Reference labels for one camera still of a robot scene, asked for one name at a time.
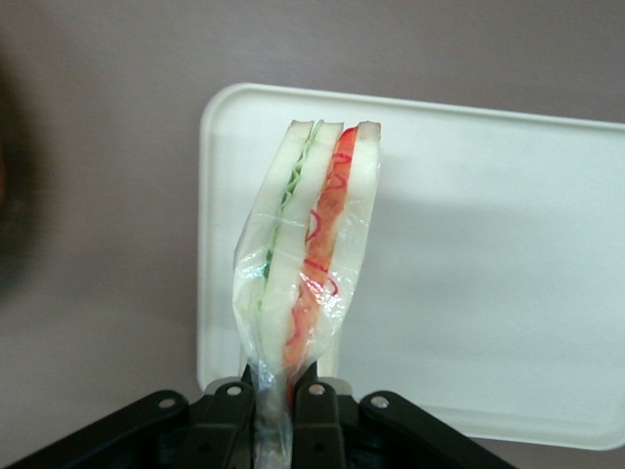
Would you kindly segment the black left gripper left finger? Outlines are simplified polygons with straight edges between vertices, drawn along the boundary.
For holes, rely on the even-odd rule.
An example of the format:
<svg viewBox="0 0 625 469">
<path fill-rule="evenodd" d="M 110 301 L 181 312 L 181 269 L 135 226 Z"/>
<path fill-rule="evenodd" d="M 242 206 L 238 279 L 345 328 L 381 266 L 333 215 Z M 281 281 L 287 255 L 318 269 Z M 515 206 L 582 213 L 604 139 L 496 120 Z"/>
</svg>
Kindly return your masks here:
<svg viewBox="0 0 625 469">
<path fill-rule="evenodd" d="M 211 382 L 189 414 L 181 468 L 253 466 L 255 390 L 248 368 L 240 376 Z"/>
</svg>

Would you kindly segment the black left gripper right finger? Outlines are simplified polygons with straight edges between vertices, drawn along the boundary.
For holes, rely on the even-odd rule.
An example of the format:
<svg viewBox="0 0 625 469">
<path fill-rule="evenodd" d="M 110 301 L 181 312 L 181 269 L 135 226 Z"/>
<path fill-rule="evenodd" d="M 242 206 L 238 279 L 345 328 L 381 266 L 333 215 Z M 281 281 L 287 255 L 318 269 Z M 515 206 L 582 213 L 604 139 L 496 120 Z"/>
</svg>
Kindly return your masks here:
<svg viewBox="0 0 625 469">
<path fill-rule="evenodd" d="M 291 467 L 347 467 L 337 393 L 317 375 L 315 363 L 295 387 Z"/>
</svg>

